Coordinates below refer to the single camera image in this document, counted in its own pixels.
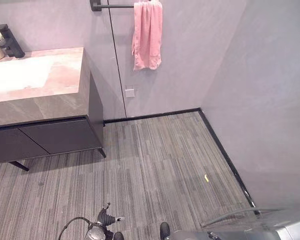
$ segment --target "faucet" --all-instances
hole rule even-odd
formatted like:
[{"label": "faucet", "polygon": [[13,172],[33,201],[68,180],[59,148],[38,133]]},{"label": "faucet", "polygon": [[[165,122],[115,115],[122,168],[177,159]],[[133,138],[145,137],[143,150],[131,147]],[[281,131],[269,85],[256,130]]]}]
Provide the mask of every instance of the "faucet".
[{"label": "faucet", "polygon": [[22,51],[7,24],[0,24],[0,33],[5,40],[5,43],[0,45],[0,48],[5,49],[5,53],[9,57],[16,57],[17,59],[23,58],[25,56],[25,52]]}]

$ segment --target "floor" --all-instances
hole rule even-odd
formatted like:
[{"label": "floor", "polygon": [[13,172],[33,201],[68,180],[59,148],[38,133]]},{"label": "floor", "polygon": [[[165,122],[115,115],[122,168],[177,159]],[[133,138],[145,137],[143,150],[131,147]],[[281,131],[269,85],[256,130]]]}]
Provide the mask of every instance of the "floor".
[{"label": "floor", "polygon": [[[200,230],[249,204],[198,112],[106,124],[105,151],[0,164],[0,240],[53,240],[73,217],[96,220],[100,208],[125,216],[110,226],[127,240],[155,240],[159,225]],[[84,239],[72,223],[62,239]]]}]

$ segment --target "pink towel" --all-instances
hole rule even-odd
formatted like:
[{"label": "pink towel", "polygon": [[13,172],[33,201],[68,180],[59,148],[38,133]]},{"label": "pink towel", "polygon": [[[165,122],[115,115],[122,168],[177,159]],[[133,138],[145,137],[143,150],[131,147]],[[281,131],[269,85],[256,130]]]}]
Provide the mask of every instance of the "pink towel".
[{"label": "pink towel", "polygon": [[155,70],[161,63],[163,10],[158,0],[134,3],[134,70]]}]

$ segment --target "black baseboard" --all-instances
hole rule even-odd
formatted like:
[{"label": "black baseboard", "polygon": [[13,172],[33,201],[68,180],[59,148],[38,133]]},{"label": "black baseboard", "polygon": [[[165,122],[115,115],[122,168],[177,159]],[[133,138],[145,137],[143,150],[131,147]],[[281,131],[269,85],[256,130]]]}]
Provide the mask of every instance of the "black baseboard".
[{"label": "black baseboard", "polygon": [[254,201],[253,201],[253,199],[252,199],[250,193],[248,192],[248,190],[247,190],[247,188],[246,188],[244,182],[242,181],[242,179],[241,179],[241,177],[240,177],[240,175],[239,175],[239,173],[238,173],[238,171],[237,171],[235,165],[233,164],[233,162],[231,161],[230,157],[228,156],[228,154],[227,154],[227,152],[226,152],[224,146],[221,144],[221,142],[220,142],[219,138],[217,137],[217,135],[216,135],[214,129],[212,128],[212,126],[210,125],[208,119],[206,118],[206,115],[204,114],[204,112],[203,112],[201,109],[200,109],[198,112],[199,112],[199,114],[200,114],[200,116],[201,116],[201,118],[202,118],[204,124],[205,124],[206,127],[208,128],[208,131],[209,131],[209,133],[211,134],[213,140],[215,141],[216,145],[218,146],[219,150],[221,151],[221,153],[222,153],[224,159],[225,159],[226,162],[228,163],[228,165],[229,165],[231,171],[233,172],[234,177],[235,177],[236,180],[238,181],[238,183],[239,183],[239,185],[240,185],[240,187],[241,187],[241,189],[242,189],[242,191],[243,191],[243,194],[244,194],[244,196],[246,197],[246,199],[247,199],[249,205],[250,205],[251,207],[255,208],[256,205],[255,205],[255,203],[254,203]]},{"label": "black baseboard", "polygon": [[198,108],[192,108],[192,109],[186,109],[186,110],[180,110],[180,111],[170,111],[165,113],[158,113],[158,114],[151,114],[151,115],[144,115],[144,116],[135,116],[135,117],[126,117],[126,118],[119,118],[119,119],[110,119],[110,120],[104,120],[103,125],[110,124],[110,123],[117,123],[117,122],[126,122],[126,121],[133,121],[133,120],[140,120],[140,119],[149,119],[149,118],[157,118],[157,117],[163,117],[163,116],[169,116],[169,115],[176,115],[176,114],[185,114],[185,113],[191,113],[191,112],[198,112],[201,116],[204,124],[208,128],[209,133],[211,134],[213,140],[215,141],[216,145],[218,146],[219,150],[221,151],[225,161],[229,165],[235,179],[238,181],[241,190],[243,191],[244,196],[246,197],[249,205],[253,208],[256,207],[250,193],[248,192],[244,182],[242,181],[235,165],[231,161],[230,157],[228,156],[224,146],[221,144],[219,138],[217,137],[215,131],[213,130],[212,126],[210,125],[208,119],[206,118],[205,114],[203,113],[202,109],[200,107]]},{"label": "black baseboard", "polygon": [[140,120],[140,119],[150,119],[150,118],[157,118],[157,117],[176,115],[176,114],[185,114],[185,113],[191,113],[191,112],[198,112],[200,110],[201,110],[200,108],[192,108],[192,109],[186,109],[186,110],[180,110],[180,111],[169,111],[169,112],[150,114],[150,115],[144,115],[144,116],[109,119],[109,120],[104,120],[103,124],[126,122],[126,121]]}]

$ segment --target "wall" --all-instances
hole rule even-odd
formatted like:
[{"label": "wall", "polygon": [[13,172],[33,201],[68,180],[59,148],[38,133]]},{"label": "wall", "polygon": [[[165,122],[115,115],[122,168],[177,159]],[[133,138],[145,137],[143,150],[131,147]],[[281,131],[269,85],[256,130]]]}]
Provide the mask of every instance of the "wall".
[{"label": "wall", "polygon": [[251,0],[202,108],[258,206],[300,203],[300,0]]},{"label": "wall", "polygon": [[92,12],[88,0],[0,0],[3,23],[25,52],[84,46],[104,117],[125,117],[107,11]]},{"label": "wall", "polygon": [[128,117],[199,107],[246,6],[246,0],[160,1],[162,64],[155,71],[133,72],[134,10],[111,9],[122,86],[135,89],[135,98],[125,98]]}]

